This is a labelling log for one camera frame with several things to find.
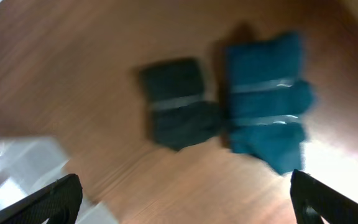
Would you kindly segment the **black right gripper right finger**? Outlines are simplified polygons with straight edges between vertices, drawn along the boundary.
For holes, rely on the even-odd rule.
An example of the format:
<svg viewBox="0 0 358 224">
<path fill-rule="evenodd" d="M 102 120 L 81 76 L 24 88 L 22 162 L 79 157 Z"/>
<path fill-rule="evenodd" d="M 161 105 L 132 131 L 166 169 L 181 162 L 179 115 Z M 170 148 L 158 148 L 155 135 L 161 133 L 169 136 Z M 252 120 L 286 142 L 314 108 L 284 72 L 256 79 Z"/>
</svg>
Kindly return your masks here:
<svg viewBox="0 0 358 224">
<path fill-rule="evenodd" d="M 307 173 L 292 172 L 290 196 L 297 224 L 358 224 L 358 203 Z"/>
</svg>

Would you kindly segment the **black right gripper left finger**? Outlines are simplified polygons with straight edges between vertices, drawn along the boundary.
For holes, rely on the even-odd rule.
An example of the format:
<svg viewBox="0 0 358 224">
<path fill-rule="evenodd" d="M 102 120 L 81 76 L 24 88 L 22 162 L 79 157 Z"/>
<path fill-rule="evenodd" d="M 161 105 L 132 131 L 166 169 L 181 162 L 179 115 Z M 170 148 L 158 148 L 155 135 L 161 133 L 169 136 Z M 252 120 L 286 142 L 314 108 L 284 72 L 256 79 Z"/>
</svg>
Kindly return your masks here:
<svg viewBox="0 0 358 224">
<path fill-rule="evenodd" d="M 0 211 L 0 224 L 75 224 L 83 199 L 79 176 L 68 174 Z"/>
</svg>

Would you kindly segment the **teal blue garment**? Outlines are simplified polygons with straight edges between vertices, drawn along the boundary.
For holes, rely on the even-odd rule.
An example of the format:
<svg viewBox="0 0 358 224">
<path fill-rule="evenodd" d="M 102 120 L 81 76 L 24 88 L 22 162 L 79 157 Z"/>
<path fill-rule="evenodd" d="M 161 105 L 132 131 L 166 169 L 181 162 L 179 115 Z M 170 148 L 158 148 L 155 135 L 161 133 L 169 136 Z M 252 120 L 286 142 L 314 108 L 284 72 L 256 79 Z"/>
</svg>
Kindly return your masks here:
<svg viewBox="0 0 358 224">
<path fill-rule="evenodd" d="M 302 117 L 314 93 L 301 76 L 299 33 L 230 45 L 225 59 L 232 152 L 261 159 L 280 175 L 302 169 Z"/>
</svg>

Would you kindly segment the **small black garment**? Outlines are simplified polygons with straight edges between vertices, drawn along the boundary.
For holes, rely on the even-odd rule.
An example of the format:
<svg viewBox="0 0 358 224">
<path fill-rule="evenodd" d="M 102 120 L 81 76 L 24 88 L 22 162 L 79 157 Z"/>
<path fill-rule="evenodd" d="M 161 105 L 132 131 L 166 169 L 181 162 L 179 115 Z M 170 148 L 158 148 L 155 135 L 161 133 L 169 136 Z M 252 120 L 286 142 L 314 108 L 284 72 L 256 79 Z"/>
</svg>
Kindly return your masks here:
<svg viewBox="0 0 358 224">
<path fill-rule="evenodd" d="M 155 143 L 180 151 L 220 134 L 220 108 L 205 96 L 203 71 L 197 59 L 150 63 L 139 70 L 139 76 Z"/>
</svg>

